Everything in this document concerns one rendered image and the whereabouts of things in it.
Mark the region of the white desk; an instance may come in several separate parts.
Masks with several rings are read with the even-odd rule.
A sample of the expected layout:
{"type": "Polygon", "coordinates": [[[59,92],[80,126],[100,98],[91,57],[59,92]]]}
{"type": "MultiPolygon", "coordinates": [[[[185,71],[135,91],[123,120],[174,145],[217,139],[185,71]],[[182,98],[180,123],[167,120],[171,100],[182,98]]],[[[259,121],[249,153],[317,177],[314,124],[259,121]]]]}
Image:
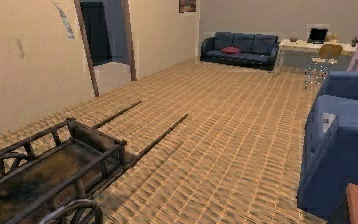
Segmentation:
{"type": "MultiPolygon", "coordinates": [[[[341,55],[344,56],[352,56],[356,50],[356,47],[352,47],[351,44],[345,43],[331,43],[331,42],[324,42],[324,44],[334,44],[340,45],[343,47],[343,51],[341,55]]],[[[306,52],[306,53],[318,53],[319,49],[324,44],[313,44],[308,43],[305,40],[297,40],[296,42],[291,42],[289,39],[284,39],[279,43],[278,55],[275,62],[275,67],[273,72],[279,73],[283,69],[283,61],[284,61],[284,53],[285,51],[296,51],[296,52],[306,52]]]]}

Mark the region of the tan chair with metal legs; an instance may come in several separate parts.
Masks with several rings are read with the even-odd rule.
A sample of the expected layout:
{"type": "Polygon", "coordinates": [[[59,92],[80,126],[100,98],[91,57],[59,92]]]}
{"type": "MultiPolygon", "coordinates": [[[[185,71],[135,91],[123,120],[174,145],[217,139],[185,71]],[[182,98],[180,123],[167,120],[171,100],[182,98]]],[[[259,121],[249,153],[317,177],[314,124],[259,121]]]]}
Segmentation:
{"type": "Polygon", "coordinates": [[[305,71],[304,88],[310,84],[321,84],[326,79],[331,66],[338,62],[342,51],[341,45],[324,44],[317,53],[314,53],[305,71]]]}

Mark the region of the black laptop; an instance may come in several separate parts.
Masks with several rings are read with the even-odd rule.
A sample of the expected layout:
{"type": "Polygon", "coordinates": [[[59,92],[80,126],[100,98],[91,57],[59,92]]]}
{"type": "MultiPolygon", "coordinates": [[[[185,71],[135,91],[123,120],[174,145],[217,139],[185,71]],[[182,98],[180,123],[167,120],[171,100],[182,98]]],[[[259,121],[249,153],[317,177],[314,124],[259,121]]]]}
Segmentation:
{"type": "Polygon", "coordinates": [[[327,33],[328,30],[324,28],[311,28],[307,42],[313,44],[323,44],[327,33]]]}

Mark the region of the dark room door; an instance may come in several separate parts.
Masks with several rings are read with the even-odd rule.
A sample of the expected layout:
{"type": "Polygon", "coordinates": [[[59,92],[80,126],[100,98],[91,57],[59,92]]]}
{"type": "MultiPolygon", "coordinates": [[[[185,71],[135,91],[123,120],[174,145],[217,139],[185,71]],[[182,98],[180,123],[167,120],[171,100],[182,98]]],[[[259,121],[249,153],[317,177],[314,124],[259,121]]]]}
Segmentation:
{"type": "Polygon", "coordinates": [[[104,5],[102,2],[88,1],[81,2],[80,5],[93,65],[107,63],[112,56],[104,5]]]}

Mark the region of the brown wooden cart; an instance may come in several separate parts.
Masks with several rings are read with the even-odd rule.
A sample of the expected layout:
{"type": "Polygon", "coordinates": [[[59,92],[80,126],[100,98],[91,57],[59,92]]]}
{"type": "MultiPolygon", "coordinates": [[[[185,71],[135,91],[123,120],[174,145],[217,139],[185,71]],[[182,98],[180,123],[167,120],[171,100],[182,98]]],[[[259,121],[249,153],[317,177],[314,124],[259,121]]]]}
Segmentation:
{"type": "Polygon", "coordinates": [[[99,131],[117,115],[92,127],[68,118],[1,149],[0,224],[104,224],[94,198],[168,135],[128,153],[99,131]]]}

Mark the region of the framed wall picture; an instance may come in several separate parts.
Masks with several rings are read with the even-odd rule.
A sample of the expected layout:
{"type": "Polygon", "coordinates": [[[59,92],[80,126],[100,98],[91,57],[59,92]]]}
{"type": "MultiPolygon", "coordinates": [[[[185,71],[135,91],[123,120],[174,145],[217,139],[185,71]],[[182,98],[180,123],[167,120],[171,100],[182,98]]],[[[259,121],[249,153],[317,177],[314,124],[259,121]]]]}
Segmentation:
{"type": "Polygon", "coordinates": [[[179,0],[179,12],[195,12],[196,11],[196,0],[179,0]]]}

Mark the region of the dark blue sofa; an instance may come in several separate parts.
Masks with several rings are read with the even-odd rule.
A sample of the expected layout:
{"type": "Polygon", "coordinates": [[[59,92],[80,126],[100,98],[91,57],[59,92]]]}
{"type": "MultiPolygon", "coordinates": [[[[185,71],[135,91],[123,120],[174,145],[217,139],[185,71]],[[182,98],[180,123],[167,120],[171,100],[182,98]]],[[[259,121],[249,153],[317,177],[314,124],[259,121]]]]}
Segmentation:
{"type": "Polygon", "coordinates": [[[253,66],[267,71],[275,67],[279,49],[278,37],[265,34],[216,32],[201,45],[200,60],[235,66],[253,66]],[[235,47],[239,54],[225,54],[221,49],[235,47]]]}

